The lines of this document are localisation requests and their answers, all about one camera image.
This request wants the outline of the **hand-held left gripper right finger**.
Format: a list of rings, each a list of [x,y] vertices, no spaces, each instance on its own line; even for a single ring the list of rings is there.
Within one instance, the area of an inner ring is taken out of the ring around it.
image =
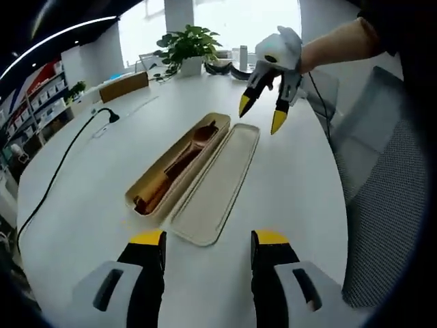
[[[361,327],[363,312],[312,262],[300,261],[273,230],[251,232],[251,291],[257,327]]]

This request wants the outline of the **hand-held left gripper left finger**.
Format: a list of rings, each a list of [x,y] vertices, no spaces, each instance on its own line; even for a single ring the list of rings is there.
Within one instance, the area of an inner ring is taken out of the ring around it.
[[[167,233],[131,238],[116,261],[86,275],[72,292],[73,327],[157,327],[165,289]]]

